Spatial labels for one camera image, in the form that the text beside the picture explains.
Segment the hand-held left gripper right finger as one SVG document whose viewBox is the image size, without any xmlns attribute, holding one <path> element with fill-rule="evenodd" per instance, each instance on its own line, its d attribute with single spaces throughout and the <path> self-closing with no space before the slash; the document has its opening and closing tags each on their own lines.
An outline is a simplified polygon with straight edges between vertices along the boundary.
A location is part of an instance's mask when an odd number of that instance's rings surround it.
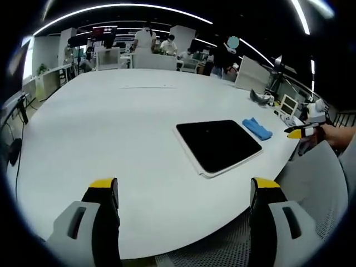
<svg viewBox="0 0 356 267">
<path fill-rule="evenodd" d="M 250 266 L 302 266 L 317 251 L 314 219 L 275 181 L 253 177 Z"/>
</svg>

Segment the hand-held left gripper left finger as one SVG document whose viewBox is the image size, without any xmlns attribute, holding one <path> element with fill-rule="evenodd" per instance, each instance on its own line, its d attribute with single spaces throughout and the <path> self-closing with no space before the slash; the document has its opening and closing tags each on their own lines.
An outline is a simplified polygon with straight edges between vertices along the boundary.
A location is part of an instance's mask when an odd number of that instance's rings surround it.
<svg viewBox="0 0 356 267">
<path fill-rule="evenodd" d="M 54 221 L 46 247 L 64 266 L 121 266 L 117 178 L 90 184 Z"/>
</svg>

